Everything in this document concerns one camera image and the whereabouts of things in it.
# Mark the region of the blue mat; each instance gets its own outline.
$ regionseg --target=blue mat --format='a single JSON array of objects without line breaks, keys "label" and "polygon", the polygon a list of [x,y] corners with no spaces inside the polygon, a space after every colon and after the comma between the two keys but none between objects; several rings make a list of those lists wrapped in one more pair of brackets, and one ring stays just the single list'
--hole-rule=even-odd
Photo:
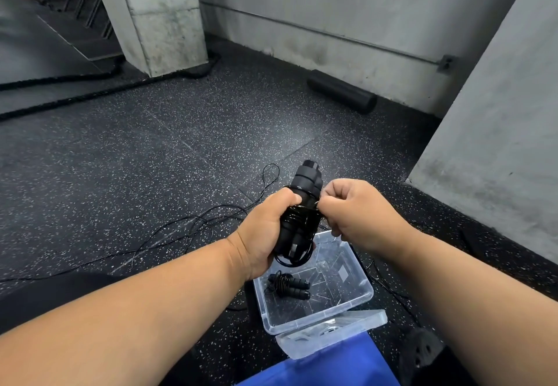
[{"label": "blue mat", "polygon": [[300,360],[280,362],[239,386],[399,386],[364,332]]}]

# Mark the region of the concrete wall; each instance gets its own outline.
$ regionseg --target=concrete wall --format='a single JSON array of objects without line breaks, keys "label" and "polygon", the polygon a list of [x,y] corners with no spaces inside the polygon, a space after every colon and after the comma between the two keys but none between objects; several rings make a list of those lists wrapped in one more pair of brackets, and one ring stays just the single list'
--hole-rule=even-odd
[{"label": "concrete wall", "polygon": [[[200,1],[206,31],[441,116],[514,0]],[[462,60],[456,72],[442,75],[432,63],[231,8],[325,30],[434,62],[444,54],[457,55]]]},{"label": "concrete wall", "polygon": [[103,0],[126,59],[160,76],[207,61],[198,0]]},{"label": "concrete wall", "polygon": [[409,180],[558,263],[558,0],[516,0]]}]

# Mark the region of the hand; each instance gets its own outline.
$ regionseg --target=hand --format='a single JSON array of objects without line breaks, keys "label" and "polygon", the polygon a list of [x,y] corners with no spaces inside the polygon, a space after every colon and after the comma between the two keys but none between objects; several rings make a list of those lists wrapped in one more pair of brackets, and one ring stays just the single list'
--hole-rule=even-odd
[{"label": "hand", "polygon": [[376,188],[362,180],[331,181],[317,207],[334,236],[386,259],[402,251],[414,230]]},{"label": "hand", "polygon": [[255,207],[228,240],[238,249],[246,279],[260,277],[271,265],[271,251],[277,243],[279,218],[302,198],[289,188],[275,192]]}]

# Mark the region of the transparent storage container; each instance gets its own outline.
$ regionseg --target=transparent storage container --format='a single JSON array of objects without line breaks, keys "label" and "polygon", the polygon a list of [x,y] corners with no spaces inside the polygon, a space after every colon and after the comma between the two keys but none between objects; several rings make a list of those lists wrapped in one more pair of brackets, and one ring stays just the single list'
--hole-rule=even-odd
[{"label": "transparent storage container", "polygon": [[[334,238],[331,231],[314,237],[316,249],[301,267],[287,268],[273,262],[271,268],[254,280],[263,328],[271,335],[293,332],[328,319],[372,299],[374,289],[347,242]],[[311,298],[279,298],[267,290],[267,278],[281,270],[311,283]]]}]

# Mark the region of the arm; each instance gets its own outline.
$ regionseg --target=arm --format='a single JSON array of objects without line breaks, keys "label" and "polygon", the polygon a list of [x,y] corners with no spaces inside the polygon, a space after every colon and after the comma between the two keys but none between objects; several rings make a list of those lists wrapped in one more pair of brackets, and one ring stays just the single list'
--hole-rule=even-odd
[{"label": "arm", "polygon": [[391,263],[484,385],[558,378],[558,302],[411,227],[370,184],[337,179],[318,204],[334,235]]},{"label": "arm", "polygon": [[76,299],[0,336],[5,385],[156,385],[242,284],[262,275],[288,189],[227,239]]}]

